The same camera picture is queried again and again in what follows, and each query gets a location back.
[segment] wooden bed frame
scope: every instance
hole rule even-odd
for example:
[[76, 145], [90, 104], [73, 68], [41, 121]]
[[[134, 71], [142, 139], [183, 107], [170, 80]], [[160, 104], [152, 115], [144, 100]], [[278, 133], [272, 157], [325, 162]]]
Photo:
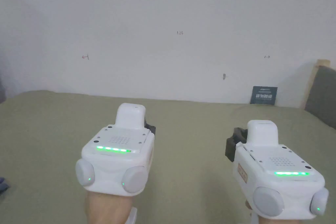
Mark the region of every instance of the wooden bed frame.
[[336, 129], [336, 70], [330, 60], [319, 59], [314, 65], [300, 108]]

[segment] gray headboard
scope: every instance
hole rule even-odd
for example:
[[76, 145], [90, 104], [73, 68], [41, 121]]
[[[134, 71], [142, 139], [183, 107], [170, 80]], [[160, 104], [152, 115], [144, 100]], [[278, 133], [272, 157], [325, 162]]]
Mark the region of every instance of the gray headboard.
[[336, 70], [318, 67], [304, 109], [336, 129]]

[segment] white wall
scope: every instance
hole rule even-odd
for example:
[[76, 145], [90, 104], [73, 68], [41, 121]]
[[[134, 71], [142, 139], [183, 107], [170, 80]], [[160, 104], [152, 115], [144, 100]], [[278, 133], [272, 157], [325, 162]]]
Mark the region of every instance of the white wall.
[[0, 0], [0, 9], [8, 96], [248, 103], [260, 85], [298, 107], [316, 59], [336, 62], [336, 0]]

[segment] round gray button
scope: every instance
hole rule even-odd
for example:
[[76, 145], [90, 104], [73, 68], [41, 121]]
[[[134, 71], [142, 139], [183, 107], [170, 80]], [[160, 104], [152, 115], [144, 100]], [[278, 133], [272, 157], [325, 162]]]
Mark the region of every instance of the round gray button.
[[280, 193], [267, 187], [258, 187], [254, 191], [253, 202], [260, 212], [270, 217], [278, 216], [284, 210]]
[[148, 172], [143, 166], [135, 166], [127, 169], [122, 184], [126, 192], [136, 193], [142, 190], [147, 182]]
[[79, 159], [76, 163], [76, 176], [82, 186], [88, 186], [95, 181], [95, 171], [91, 163]]

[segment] hand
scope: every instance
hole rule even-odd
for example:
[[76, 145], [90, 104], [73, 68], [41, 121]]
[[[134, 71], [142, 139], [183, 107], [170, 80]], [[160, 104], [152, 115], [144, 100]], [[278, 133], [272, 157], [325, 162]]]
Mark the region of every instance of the hand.
[[85, 213], [88, 224], [125, 224], [132, 208], [132, 197], [88, 191]]
[[[252, 210], [249, 202], [245, 201], [245, 205], [248, 209]], [[259, 224], [300, 224], [299, 220], [270, 220], [259, 216]]]

